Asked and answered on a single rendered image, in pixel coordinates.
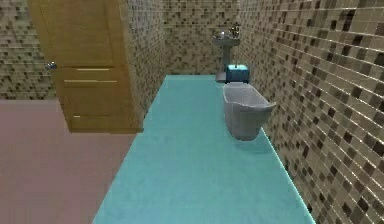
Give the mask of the dark soap dispenser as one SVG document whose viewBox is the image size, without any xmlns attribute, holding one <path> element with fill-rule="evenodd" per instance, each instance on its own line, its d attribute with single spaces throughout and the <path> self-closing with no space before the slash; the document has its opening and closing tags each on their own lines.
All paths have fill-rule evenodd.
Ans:
<svg viewBox="0 0 384 224">
<path fill-rule="evenodd" d="M 234 23 L 233 26 L 229 29 L 230 33 L 234 38 L 238 38 L 240 35 L 240 27 L 239 23 Z"/>
</svg>

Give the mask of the teal square bin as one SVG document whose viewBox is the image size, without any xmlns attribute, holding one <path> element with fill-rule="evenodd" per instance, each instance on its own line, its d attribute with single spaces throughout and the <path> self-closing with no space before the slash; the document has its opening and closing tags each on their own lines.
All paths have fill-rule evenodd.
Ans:
<svg viewBox="0 0 384 224">
<path fill-rule="evenodd" d="M 249 82 L 249 69 L 242 64 L 229 64 L 226 67 L 226 82 Z"/>
</svg>

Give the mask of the brown wooden room door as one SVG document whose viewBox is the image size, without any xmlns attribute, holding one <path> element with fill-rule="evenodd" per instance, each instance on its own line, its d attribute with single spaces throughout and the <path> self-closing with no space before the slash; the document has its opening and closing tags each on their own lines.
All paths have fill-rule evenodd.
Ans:
<svg viewBox="0 0 384 224">
<path fill-rule="evenodd" d="M 136 134 L 118 0 L 27 0 L 44 68 L 72 133 Z"/>
</svg>

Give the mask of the grey wall-hung toilet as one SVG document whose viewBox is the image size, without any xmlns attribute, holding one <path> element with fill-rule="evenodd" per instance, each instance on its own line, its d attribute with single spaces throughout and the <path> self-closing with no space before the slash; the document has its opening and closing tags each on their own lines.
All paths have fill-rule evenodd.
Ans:
<svg viewBox="0 0 384 224">
<path fill-rule="evenodd" d="M 223 86 L 223 110 L 228 132 L 241 141 L 253 141 L 268 121 L 276 102 L 269 102 L 248 83 L 230 82 Z"/>
</svg>

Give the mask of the grey pedestal sink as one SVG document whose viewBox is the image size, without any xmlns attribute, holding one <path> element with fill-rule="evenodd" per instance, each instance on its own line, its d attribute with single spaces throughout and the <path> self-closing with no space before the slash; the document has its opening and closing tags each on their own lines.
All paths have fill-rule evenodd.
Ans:
<svg viewBox="0 0 384 224">
<path fill-rule="evenodd" d="M 224 38 L 214 36 L 212 38 L 214 45 L 222 48 L 222 65 L 223 68 L 216 73 L 215 80 L 218 83 L 226 82 L 226 67 L 231 63 L 231 48 L 240 44 L 239 38 L 234 38 L 232 35 L 225 34 Z"/>
</svg>

